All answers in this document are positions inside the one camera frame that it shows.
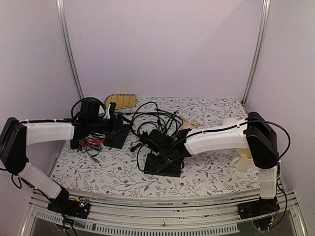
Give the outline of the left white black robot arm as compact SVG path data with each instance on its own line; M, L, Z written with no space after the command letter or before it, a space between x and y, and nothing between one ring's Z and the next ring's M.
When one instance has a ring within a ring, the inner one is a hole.
M26 147L36 143L70 141L72 149L104 145L122 148L129 132L123 117L114 113L116 104L108 107L98 99L88 97L79 101L77 114L64 120L19 121L9 118L0 135L0 160L5 170L38 190L49 200L48 209L62 216L86 219L90 203L82 197L69 198L69 192L30 163Z

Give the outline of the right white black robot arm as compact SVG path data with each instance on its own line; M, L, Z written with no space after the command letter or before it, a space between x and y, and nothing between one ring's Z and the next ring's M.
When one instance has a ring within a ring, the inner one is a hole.
M247 118L232 124L205 129L181 129L166 149L159 153L157 170L161 172L179 160L208 151L249 149L258 169L260 196L258 200L239 204L238 213L241 219L277 213L280 210L276 197L280 162L291 144L288 143L283 153L279 153L277 133L273 127L282 130L288 142L291 141L285 128L264 120L257 112L250 112Z

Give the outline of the black network switch box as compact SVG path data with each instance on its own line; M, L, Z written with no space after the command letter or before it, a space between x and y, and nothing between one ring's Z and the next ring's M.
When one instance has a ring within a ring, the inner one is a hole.
M159 157L153 153L148 153L144 173L149 175L157 175L164 177L180 177L182 171L182 164L184 159L175 161L167 167L158 167Z

